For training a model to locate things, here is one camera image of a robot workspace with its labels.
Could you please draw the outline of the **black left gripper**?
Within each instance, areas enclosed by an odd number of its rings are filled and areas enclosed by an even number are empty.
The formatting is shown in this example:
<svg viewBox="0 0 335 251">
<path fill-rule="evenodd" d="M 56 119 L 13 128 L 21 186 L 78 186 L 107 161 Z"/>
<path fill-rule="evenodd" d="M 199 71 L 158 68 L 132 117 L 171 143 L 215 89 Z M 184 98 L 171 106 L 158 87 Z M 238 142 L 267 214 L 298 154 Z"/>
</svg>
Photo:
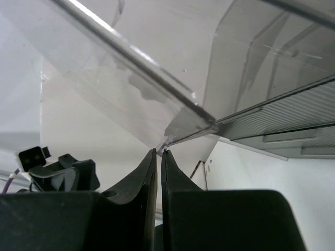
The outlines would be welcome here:
<svg viewBox="0 0 335 251">
<path fill-rule="evenodd" d="M 50 165 L 33 167 L 28 174 L 41 192 L 94 191 L 100 187 L 95 162 L 79 161 L 70 154 Z"/>
</svg>

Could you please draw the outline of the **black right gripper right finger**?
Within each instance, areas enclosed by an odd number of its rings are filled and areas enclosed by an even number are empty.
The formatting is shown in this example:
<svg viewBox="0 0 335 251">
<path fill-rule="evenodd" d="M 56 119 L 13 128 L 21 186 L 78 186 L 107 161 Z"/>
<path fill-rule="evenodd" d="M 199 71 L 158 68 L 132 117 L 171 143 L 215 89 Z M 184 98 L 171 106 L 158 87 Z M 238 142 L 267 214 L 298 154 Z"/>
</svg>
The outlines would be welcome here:
<svg viewBox="0 0 335 251">
<path fill-rule="evenodd" d="M 161 163 L 164 250 L 305 250 L 286 198 L 275 190 L 202 190 L 171 151 Z"/>
</svg>

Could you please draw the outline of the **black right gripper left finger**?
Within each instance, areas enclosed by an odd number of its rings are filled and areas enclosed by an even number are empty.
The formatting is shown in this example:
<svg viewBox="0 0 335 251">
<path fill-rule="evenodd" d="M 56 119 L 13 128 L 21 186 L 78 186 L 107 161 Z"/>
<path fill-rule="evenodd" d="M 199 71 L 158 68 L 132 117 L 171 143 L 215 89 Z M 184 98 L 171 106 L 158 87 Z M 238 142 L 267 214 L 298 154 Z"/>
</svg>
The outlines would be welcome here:
<svg viewBox="0 0 335 251">
<path fill-rule="evenodd" d="M 156 196 L 155 149 L 101 193 L 3 192 L 1 250 L 153 250 Z"/>
</svg>

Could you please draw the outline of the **clear plastic organizer box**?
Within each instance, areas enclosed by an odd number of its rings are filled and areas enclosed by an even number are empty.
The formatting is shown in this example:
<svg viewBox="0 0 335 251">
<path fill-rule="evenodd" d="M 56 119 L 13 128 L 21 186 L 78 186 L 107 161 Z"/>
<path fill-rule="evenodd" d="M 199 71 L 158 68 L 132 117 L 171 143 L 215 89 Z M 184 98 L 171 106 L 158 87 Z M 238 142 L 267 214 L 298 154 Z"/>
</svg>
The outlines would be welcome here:
<svg viewBox="0 0 335 251">
<path fill-rule="evenodd" d="M 184 84 L 78 1 L 1 1 L 57 77 L 159 152 L 207 134 L 286 158 L 334 158 L 334 1 L 233 1 L 206 81 Z"/>
</svg>

